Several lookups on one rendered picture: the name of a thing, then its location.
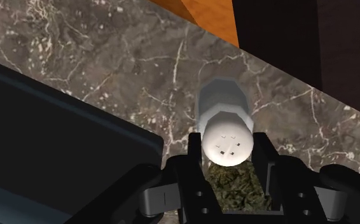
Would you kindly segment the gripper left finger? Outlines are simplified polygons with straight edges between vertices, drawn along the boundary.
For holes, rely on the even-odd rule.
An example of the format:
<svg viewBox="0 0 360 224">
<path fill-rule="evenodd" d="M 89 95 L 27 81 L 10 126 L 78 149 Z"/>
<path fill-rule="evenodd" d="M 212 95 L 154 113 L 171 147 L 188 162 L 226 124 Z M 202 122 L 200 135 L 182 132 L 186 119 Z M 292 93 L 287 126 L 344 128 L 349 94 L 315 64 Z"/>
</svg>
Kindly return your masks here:
<svg viewBox="0 0 360 224">
<path fill-rule="evenodd" d="M 135 166 L 64 224 L 158 224 L 173 210 L 181 224 L 202 224 L 221 209 L 201 159 L 201 134 L 192 132 L 187 154 L 170 157 L 164 169 Z"/>
</svg>

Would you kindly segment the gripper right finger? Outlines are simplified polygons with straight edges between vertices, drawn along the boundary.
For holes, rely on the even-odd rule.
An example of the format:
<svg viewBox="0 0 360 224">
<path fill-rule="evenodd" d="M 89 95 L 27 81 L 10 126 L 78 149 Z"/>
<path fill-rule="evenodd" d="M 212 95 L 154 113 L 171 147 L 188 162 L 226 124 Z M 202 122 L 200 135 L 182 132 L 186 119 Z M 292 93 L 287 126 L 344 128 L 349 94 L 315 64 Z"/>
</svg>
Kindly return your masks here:
<svg viewBox="0 0 360 224">
<path fill-rule="evenodd" d="M 360 173 L 340 164 L 315 172 L 298 157 L 278 154 L 264 132 L 253 140 L 254 170 L 284 224 L 360 224 Z"/>
</svg>

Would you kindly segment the white salt shaker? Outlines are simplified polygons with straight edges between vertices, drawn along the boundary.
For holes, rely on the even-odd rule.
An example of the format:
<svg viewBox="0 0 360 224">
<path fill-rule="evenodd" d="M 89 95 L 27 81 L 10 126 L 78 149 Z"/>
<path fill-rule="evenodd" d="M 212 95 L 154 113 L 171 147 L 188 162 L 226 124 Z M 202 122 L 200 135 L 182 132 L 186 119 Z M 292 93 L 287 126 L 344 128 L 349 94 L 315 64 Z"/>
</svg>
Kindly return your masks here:
<svg viewBox="0 0 360 224">
<path fill-rule="evenodd" d="M 219 77 L 203 84 L 195 115 L 203 152 L 211 162 L 231 167 L 249 158 L 254 122 L 248 98 L 236 80 Z"/>
</svg>

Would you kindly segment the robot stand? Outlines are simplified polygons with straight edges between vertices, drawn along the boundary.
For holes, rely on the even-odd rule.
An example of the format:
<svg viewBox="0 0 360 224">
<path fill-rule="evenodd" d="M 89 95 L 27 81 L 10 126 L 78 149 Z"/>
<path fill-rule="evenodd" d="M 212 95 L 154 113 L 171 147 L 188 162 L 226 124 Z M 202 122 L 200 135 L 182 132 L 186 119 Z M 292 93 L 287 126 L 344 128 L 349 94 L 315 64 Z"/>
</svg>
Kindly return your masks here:
<svg viewBox="0 0 360 224">
<path fill-rule="evenodd" d="M 360 111 L 360 0 L 232 0 L 239 47 Z"/>
</svg>

